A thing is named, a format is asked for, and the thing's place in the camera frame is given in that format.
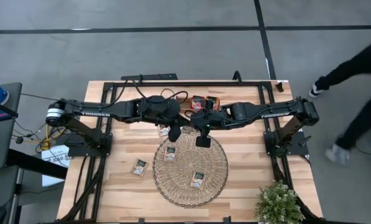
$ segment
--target person's leg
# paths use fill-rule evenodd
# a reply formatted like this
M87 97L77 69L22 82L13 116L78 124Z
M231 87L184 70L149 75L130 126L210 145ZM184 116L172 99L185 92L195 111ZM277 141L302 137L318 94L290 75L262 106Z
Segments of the person's leg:
M328 90L330 86L361 73L371 73L371 44L352 59L340 64L325 77L320 77L314 83L309 95L315 98L324 90Z
M371 99L351 122L344 134L336 140L331 149L326 150L326 156L332 162L345 165L349 159L350 150L356 142L371 129Z

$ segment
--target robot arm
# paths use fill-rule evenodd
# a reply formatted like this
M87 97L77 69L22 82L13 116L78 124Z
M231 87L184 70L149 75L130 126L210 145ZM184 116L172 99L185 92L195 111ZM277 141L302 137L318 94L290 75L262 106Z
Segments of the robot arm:
M258 119L293 115L284 127L275 131L276 142L285 144L290 142L291 135L304 125L312 126L319 121L314 105L303 98L267 105L233 103L221 106L220 111L214 111L212 107L212 103L206 102L204 110L191 115L192 127L201 132L201 136L196 140L197 146L210 146L207 135L211 129L242 128Z
M150 96L118 103L101 104L61 99L48 108L46 123L50 126L65 126L72 131L81 131L90 141L98 142L101 131L86 129L76 116L112 117L120 122L148 122L155 125L170 127L169 140L175 142L180 137L182 126L192 126L201 132L196 145L209 147L207 137L210 130L243 128L258 119L294 115L293 119L283 128L276 130L278 142L286 142L304 125L314 125L319 117L314 105L306 99L254 105L252 103L233 103L222 105L220 111L212 110L213 103L206 101L204 109L191 115L190 121L180 115L180 105L174 99L162 96Z
M190 121L179 114L180 110L180 105L174 99L165 99L162 96L112 104L61 99L48 107L46 123L50 126L64 126L72 131L80 131L97 144L101 139L101 131L86 128L76 119L77 116L111 117L124 123L143 121L169 126L169 139L174 142L180 137L180 127L190 125Z

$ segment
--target paper sheet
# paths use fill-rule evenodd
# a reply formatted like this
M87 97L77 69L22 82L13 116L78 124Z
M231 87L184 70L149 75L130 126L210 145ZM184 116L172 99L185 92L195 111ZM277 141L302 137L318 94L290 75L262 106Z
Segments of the paper sheet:
M68 157L68 151L69 148L67 146L55 146L52 147L50 150L42 151L42 159L44 161L52 162L56 165L69 167L70 158ZM50 177L48 175L42 175L43 187L48 187L63 181L63 179Z

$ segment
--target wooden table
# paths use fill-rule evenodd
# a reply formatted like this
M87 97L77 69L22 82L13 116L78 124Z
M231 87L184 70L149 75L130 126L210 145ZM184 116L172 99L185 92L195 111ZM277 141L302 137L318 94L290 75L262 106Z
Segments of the wooden table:
M100 102L103 84L103 81L89 82L85 101ZM150 96L159 95L163 88L167 87L140 89L144 95ZM186 90L190 96L218 96L222 105L237 101L260 103L258 90L252 86L170 89L174 92ZM285 91L282 93L273 90L276 102L293 98L288 82L283 83L283 89ZM163 93L165 97L171 94L170 91ZM140 95L134 87L127 87L121 100L134 98L140 98ZM280 118L280 124L283 126L290 118ZM82 117L81 121L92 128L96 125L96 118ZM153 155L163 141L163 138L158 136L157 128L148 123L124 124L113 121L114 142L105 166L98 222L137 222L139 218L145 218L146 222L221 222L223 217L228 216L231 216L234 222L256 221L254 209L258 202L256 195L259 193L259 187L270 185L273 181L270 158L265 153L262 135L264 131L263 120L242 129L211 131L210 135L221 143L228 158L229 175L226 186L212 202L202 207L182 208L160 195L153 181L152 165L148 166L143 178L130 174L136 158L152 164ZM82 157L77 157L70 163L57 218L66 215L73 205L82 160ZM321 207L309 164L300 156L288 156L288 160L297 194L313 213L321 217ZM79 195L84 189L87 164L88 160L83 170ZM91 216L92 203L93 196L90 196L86 218Z

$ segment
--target round wicker mat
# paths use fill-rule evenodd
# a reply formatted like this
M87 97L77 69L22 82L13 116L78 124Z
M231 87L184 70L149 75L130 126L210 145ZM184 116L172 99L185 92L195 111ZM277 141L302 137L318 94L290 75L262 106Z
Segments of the round wicker mat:
M197 147L197 136L197 132L182 131L176 142L164 140L153 159L153 178L158 190L169 202L182 207L212 201L227 181L228 160L221 145L209 136L210 148ZM175 147L175 162L164 161L167 147ZM202 190L191 187L195 172L204 173Z

